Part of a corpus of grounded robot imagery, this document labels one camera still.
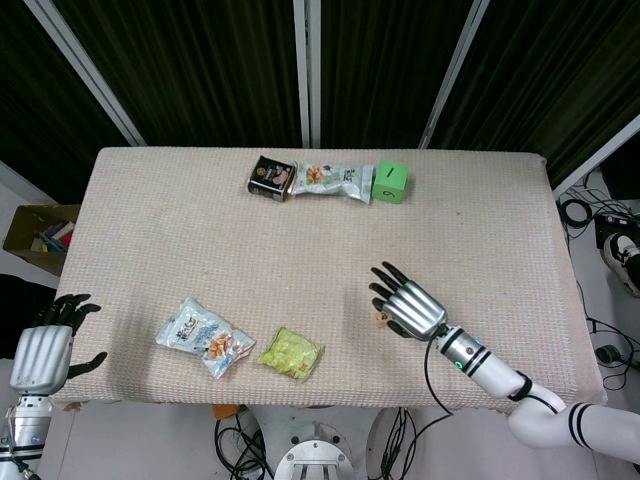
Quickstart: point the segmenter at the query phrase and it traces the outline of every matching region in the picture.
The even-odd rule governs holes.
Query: plastic packaging
[[[291,188],[292,195],[317,193],[320,195],[346,195],[371,202],[373,165],[313,165],[301,163]]]
[[[178,315],[162,327],[156,343],[202,355],[209,371],[220,378],[230,365],[247,356],[256,342],[193,298],[186,298]]]
[[[317,366],[324,345],[313,343],[285,327],[280,328],[258,363],[291,378],[306,381]]]

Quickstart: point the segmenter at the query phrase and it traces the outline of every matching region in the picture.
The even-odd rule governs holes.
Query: green block
[[[401,203],[408,177],[409,167],[406,165],[380,162],[373,182],[373,198],[388,203]]]

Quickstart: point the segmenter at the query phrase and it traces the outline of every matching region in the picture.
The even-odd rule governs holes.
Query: small orange item
[[[213,416],[216,420],[222,420],[223,418],[235,415],[240,411],[241,405],[211,405]]]

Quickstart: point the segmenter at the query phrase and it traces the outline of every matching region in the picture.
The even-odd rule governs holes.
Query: beige tablecloth
[[[284,161],[405,163],[405,201],[371,205],[251,195],[259,155]],[[388,260],[514,368],[566,402],[605,399],[544,159],[418,150],[120,148],[103,150],[59,294],[102,311],[73,362],[109,353],[60,401],[398,406],[433,404],[425,344],[373,324],[369,269]],[[154,337],[192,296],[257,340],[214,380],[198,356]],[[326,345],[304,384],[258,365],[280,326]],[[434,351],[433,386],[451,408],[508,411]]]

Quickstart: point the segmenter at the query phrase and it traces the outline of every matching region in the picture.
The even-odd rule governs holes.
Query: black curtain
[[[80,202],[98,150],[125,139],[20,0],[0,3],[0,52],[0,161]]]
[[[55,4],[149,145],[301,145],[291,1]]]
[[[640,2],[493,0],[430,148],[548,159],[556,186],[640,113]]]
[[[322,0],[325,148],[417,148],[470,0]]]

